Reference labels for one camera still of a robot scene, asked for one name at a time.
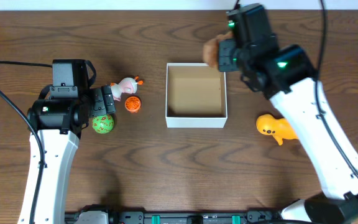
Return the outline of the pink white snail toy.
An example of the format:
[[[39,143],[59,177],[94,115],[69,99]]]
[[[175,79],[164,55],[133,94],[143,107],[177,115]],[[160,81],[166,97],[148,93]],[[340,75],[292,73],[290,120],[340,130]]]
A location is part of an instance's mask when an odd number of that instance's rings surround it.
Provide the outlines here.
[[[119,83],[111,83],[110,88],[113,99],[120,101],[123,93],[134,94],[137,92],[138,86],[143,84],[144,81],[140,80],[139,76],[136,76],[135,78],[127,77],[122,79]]]

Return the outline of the brown plush toy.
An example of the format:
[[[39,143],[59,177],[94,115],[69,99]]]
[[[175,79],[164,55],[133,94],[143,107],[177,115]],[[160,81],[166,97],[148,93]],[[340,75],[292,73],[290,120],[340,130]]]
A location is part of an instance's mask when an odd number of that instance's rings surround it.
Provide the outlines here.
[[[215,38],[207,41],[203,46],[203,62],[209,67],[218,69],[218,50],[219,43],[226,39],[231,39],[233,34],[231,31],[226,34],[219,34]]]

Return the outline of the yellow rubber duck toy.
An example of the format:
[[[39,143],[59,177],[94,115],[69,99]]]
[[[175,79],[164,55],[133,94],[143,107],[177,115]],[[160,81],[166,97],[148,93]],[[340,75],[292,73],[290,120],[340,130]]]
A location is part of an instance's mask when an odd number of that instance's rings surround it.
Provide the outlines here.
[[[271,114],[263,114],[256,119],[256,128],[259,133],[272,136],[279,146],[283,140],[298,139],[294,129],[285,118],[276,119]]]

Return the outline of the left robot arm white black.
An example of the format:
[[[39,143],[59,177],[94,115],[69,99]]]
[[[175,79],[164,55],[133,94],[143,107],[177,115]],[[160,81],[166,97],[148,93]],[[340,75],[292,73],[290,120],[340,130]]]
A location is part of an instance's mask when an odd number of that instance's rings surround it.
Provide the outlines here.
[[[66,213],[71,165],[82,126],[115,112],[109,86],[79,92],[75,86],[46,86],[28,111],[30,166],[19,223],[109,223],[108,210]]]

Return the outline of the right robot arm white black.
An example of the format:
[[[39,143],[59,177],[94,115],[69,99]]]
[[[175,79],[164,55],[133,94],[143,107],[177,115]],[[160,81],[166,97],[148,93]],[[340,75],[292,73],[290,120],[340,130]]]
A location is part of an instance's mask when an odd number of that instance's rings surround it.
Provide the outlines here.
[[[318,176],[321,192],[278,213],[280,223],[351,223],[358,218],[358,153],[325,97],[322,83],[298,45],[280,49],[274,35],[253,42],[217,42],[222,72],[239,70],[245,84],[261,91],[282,119],[264,132],[292,130]]]

